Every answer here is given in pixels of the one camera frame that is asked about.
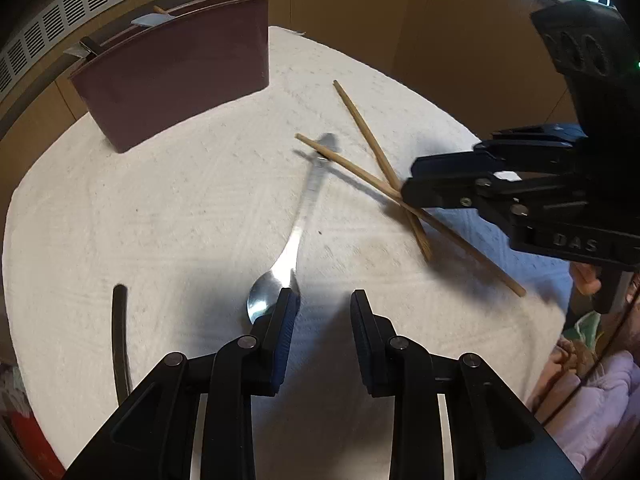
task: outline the white tablecloth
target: white tablecloth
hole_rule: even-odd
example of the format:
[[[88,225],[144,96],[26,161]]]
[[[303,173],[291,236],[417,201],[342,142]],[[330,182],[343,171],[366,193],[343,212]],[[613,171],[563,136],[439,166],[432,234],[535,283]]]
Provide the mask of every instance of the white tablecloth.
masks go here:
[[[137,384],[168,352],[215,352],[249,330],[246,295],[289,234],[309,163],[296,132],[335,132],[343,155],[382,177],[332,86],[337,79],[392,165],[469,150],[464,126],[381,73],[270,28],[270,86],[115,153],[90,115],[14,193],[4,237],[6,305],[45,436],[69,465],[117,407],[111,291],[129,287]],[[479,353],[523,398],[562,327],[567,264],[511,251],[472,210],[436,214],[523,283],[492,280],[428,228],[427,266],[399,208],[332,168],[298,260],[302,307],[285,383],[254,398],[258,477],[388,477],[392,400],[361,384],[348,318],[364,288],[375,313],[432,353]]]

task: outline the dark red container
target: dark red container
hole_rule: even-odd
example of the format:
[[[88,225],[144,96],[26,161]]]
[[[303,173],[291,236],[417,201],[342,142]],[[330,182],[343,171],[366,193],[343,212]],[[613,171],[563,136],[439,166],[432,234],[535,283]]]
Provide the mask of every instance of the dark red container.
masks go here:
[[[197,0],[130,27],[70,79],[120,153],[269,84],[268,0]]]

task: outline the person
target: person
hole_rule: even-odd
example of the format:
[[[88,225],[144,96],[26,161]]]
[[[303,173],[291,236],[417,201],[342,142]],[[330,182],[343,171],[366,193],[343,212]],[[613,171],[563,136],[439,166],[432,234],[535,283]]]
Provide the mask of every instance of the person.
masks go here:
[[[602,286],[596,274],[596,268],[590,264],[571,262],[569,274],[574,280],[575,288],[585,296],[595,294]]]

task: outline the chopstick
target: chopstick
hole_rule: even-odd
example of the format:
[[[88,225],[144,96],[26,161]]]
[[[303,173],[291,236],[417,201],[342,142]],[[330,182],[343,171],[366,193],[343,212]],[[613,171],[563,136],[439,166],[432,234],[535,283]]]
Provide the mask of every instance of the chopstick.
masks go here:
[[[400,191],[402,182],[400,182],[400,179],[396,175],[394,168],[391,166],[391,163],[389,163],[388,158],[386,158],[385,152],[383,152],[382,148],[380,148],[376,137],[373,135],[373,133],[369,129],[369,126],[360,115],[360,112],[356,108],[356,105],[353,104],[353,101],[351,101],[351,99],[347,95],[347,92],[344,91],[342,86],[340,86],[340,83],[338,83],[336,80],[334,80],[334,87],[340,95],[342,102],[347,107],[347,110],[349,110],[349,112],[351,113],[351,117],[353,117],[353,120],[358,125],[362,136],[365,138],[365,140],[369,144],[369,147],[376,156],[376,160],[378,161],[380,170],[382,170],[382,173],[384,173],[386,180],[393,189],[395,189],[396,191]],[[429,240],[427,239],[427,235],[422,228],[422,224],[420,224],[418,217],[413,215],[407,209],[405,209],[404,212],[406,214],[407,220],[409,221],[409,225],[414,232],[415,241],[418,242],[418,247],[420,247],[422,256],[424,256],[424,259],[427,262],[430,261],[431,247],[429,246]]]
[[[371,184],[375,187],[379,192],[387,195],[391,200],[394,200],[397,204],[401,205],[407,211],[410,211],[414,215],[416,215],[419,219],[424,220],[431,227],[436,229],[443,236],[447,237],[453,243],[457,244],[459,247],[464,249],[470,256],[475,258],[478,262],[486,266],[492,274],[501,282],[503,282],[506,286],[508,286],[513,292],[515,292],[518,296],[523,298],[526,296],[527,291],[521,286],[518,282],[516,282],[511,276],[509,276],[506,272],[504,272],[500,267],[494,264],[487,256],[484,256],[478,249],[473,247],[469,242],[467,242],[462,236],[460,236],[457,232],[453,231],[446,225],[444,225],[440,220],[432,215],[428,215],[422,209],[416,209],[415,207],[411,207],[408,204],[405,204],[402,201],[402,196],[400,192],[393,189],[389,184],[383,182],[379,178],[373,176],[362,168],[356,166],[351,161],[347,160],[343,156],[338,155],[335,152],[332,152],[329,148],[323,146],[322,144],[318,144],[317,142],[308,139],[302,134],[296,134],[296,139],[301,140],[307,146],[312,147],[316,152],[321,153],[329,160],[335,162],[342,166],[345,170],[351,171],[354,175],[360,177],[362,180]]]

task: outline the metal spoon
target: metal spoon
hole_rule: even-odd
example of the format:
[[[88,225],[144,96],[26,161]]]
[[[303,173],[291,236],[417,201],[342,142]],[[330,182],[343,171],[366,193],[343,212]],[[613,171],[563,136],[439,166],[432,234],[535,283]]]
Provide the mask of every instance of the metal spoon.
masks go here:
[[[334,134],[324,134],[318,142],[334,152],[338,151]],[[258,317],[269,313],[270,309],[278,301],[281,288],[290,287],[295,293],[300,293],[298,282],[296,281],[296,261],[298,259],[300,239],[305,231],[306,221],[318,198],[320,185],[326,173],[325,169],[329,163],[329,160],[320,155],[320,153],[314,153],[313,166],[309,170],[306,188],[300,199],[298,215],[293,222],[289,240],[273,267],[255,280],[249,291],[249,297],[246,300],[246,311],[251,323]]]

